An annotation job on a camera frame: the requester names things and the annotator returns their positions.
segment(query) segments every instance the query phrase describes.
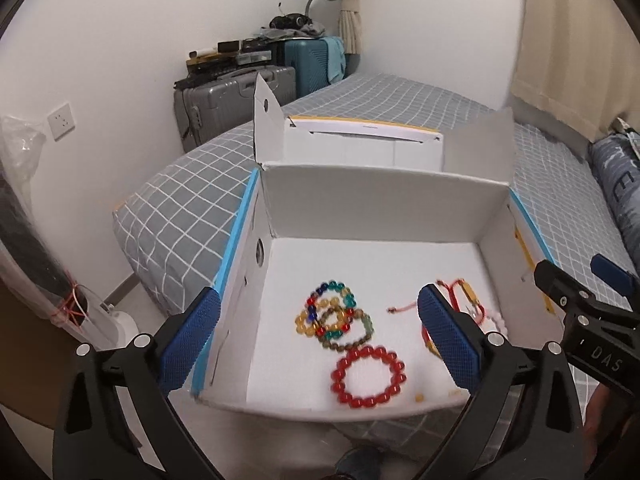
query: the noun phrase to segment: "blue tape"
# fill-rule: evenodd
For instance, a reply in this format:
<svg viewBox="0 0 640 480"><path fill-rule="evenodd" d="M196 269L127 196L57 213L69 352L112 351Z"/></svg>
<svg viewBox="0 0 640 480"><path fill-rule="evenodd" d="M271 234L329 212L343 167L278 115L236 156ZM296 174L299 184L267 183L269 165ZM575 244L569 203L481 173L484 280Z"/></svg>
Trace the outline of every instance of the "blue tape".
<svg viewBox="0 0 640 480"><path fill-rule="evenodd" d="M546 244L542 235L540 234L540 230L538 229L538 226L533 221L533 218L531 218L531 216L529 215L529 212L525 209L524 204L520 200L520 197L511 188L509 188L509 193L511 193L511 198L518 206L518 209L520 210L520 213L524 217L525 222L527 223L527 225L529 226L529 229L531 229L531 232L536 238L536 241L538 242L538 245L542 249L542 253L544 254L545 258L549 260L551 263L553 263L554 265L557 265L553 256L551 256L551 251L549 251L548 245Z"/></svg>
<svg viewBox="0 0 640 480"><path fill-rule="evenodd" d="M236 249L240 242L240 236L242 234L242 227L246 220L247 213L249 212L249 205L251 204L251 198L254 195L255 185L258 182L258 176L260 172L258 169L252 171L249 180L246 183L246 189L242 196L242 202L238 208L238 214L236 215L236 221L231 229L231 235L229 241L226 244L225 254L222 257L222 263L218 269L216 275L216 283L213 288L216 289L220 299L225 297L226 282L229 279L229 272L231 271L231 265L234 262L236 256ZM207 362L209 361L209 352L211 351L211 345L213 343L213 334L209 336L206 344L200 351L196 364L193 367L193 377L191 378L191 395L197 396L204 388L204 380L207 374Z"/></svg>

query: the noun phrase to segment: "gray plaid bedsheet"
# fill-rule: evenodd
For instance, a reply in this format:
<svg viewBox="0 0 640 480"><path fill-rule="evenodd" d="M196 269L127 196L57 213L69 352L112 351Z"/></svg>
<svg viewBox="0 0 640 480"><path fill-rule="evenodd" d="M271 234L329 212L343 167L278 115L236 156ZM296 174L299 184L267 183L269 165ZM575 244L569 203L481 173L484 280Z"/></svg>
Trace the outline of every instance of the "gray plaid bedsheet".
<svg viewBox="0 0 640 480"><path fill-rule="evenodd" d="M356 74L285 106L284 111L440 129L471 121L490 109L405 78ZM517 124L515 135L518 160L513 189L551 255L599 299L626 307L589 269L598 252L624 269L633 271L634 266L587 163L533 126ZM209 141L167 166L114 213L118 243L166 314L181 312L214 281L255 166L252 142L251 123ZM595 382L577 370L574 378L584 406ZM420 424L398 422L394 442L410 446ZM362 426L360 436L375 435L376 425Z"/></svg>

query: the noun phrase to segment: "pillow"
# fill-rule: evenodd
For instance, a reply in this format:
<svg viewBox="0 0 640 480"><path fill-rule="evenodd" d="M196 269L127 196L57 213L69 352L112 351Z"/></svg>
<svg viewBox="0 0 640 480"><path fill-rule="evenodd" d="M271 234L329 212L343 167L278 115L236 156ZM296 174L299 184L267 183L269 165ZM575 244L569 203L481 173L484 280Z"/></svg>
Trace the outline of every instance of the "pillow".
<svg viewBox="0 0 640 480"><path fill-rule="evenodd" d="M640 160L624 134L599 140L590 152L593 175L640 272Z"/></svg>

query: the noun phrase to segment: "white cardboard box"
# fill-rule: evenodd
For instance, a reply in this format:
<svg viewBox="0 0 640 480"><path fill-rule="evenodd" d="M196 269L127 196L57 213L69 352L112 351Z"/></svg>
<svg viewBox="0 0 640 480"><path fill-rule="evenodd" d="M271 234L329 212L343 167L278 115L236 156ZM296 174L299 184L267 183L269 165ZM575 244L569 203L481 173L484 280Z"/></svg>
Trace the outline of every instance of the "white cardboard box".
<svg viewBox="0 0 640 480"><path fill-rule="evenodd" d="M548 250L510 191L510 110L442 134L370 121L285 118L258 76L255 158L218 273L223 298L193 390L228 410L293 420L399 418L463 404L467 393L422 341L415 301L437 279L467 280L513 344L562 337L561 312L535 287ZM296 333L294 320L321 282L344 282L373 322L373 346L397 352L407 382L391 402L354 410L337 402L330 373L342 354ZM353 323L343 344L364 334ZM388 385L380 361L348 372L349 391ZM415 396L422 394L423 402Z"/></svg>

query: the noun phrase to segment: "gray suitcase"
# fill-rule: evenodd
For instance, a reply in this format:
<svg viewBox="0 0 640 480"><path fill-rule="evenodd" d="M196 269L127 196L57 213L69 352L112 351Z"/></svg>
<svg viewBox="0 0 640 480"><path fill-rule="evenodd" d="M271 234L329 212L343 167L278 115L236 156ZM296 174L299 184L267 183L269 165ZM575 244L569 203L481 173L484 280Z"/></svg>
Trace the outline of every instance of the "gray suitcase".
<svg viewBox="0 0 640 480"><path fill-rule="evenodd" d="M185 153L254 117L258 72L281 106L295 100L296 71L289 66L237 70L211 83L174 92L175 119Z"/></svg>

